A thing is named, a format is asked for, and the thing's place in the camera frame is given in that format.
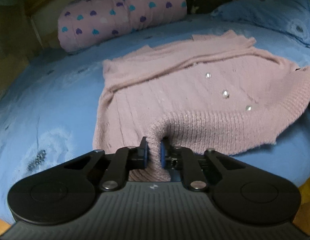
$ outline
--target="rhinestone button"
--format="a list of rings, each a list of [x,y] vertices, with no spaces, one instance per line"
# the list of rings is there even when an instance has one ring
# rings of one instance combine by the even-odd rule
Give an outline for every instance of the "rhinestone button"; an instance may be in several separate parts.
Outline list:
[[[223,98],[229,98],[230,94],[228,93],[227,90],[223,91]]]

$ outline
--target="metal screw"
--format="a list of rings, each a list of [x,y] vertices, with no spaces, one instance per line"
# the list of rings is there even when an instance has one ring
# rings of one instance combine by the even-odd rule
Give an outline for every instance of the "metal screw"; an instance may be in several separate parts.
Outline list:
[[[113,180],[108,180],[103,183],[103,188],[105,189],[115,189],[118,187],[118,183]]]
[[[196,180],[196,181],[193,181],[191,183],[191,187],[193,187],[194,189],[203,189],[207,186],[207,184],[203,181],[200,181],[200,180]]]
[[[172,168],[175,169],[178,165],[177,159],[172,158]]]

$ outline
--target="pink knit cardigan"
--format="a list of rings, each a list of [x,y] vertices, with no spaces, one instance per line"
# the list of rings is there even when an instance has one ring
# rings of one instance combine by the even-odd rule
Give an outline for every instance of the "pink knit cardigan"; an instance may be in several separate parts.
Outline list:
[[[197,153],[274,144],[310,102],[310,67],[296,70],[254,44],[228,31],[105,60],[93,148],[115,153],[147,136],[148,168],[130,179],[168,181],[159,154],[165,136]]]

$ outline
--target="teal heart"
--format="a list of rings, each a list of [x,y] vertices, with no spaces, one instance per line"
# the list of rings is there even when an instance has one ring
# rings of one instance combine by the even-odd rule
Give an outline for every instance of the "teal heart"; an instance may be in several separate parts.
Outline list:
[[[94,34],[94,35],[98,35],[98,34],[99,34],[99,31],[98,31],[98,30],[96,30],[96,29],[93,29],[92,34]]]
[[[150,2],[150,3],[149,3],[149,7],[150,7],[150,8],[154,8],[154,7],[156,7],[156,4],[155,4],[154,2]]]
[[[135,9],[136,9],[135,6],[133,6],[133,5],[130,5],[130,6],[129,6],[129,10],[130,10],[130,11],[134,11]]]

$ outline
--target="purple heart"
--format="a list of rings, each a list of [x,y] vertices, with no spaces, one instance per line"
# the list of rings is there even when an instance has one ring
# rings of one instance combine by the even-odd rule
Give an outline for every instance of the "purple heart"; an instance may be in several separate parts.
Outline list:
[[[166,8],[168,9],[168,8],[170,8],[170,7],[172,7],[173,5],[172,5],[172,3],[171,2],[167,2],[166,3]]]
[[[79,29],[79,28],[78,28],[78,29],[76,29],[76,34],[77,34],[77,35],[82,34],[82,30],[81,30],[81,29]]]
[[[139,20],[140,20],[141,23],[143,23],[146,20],[146,17],[142,16]]]

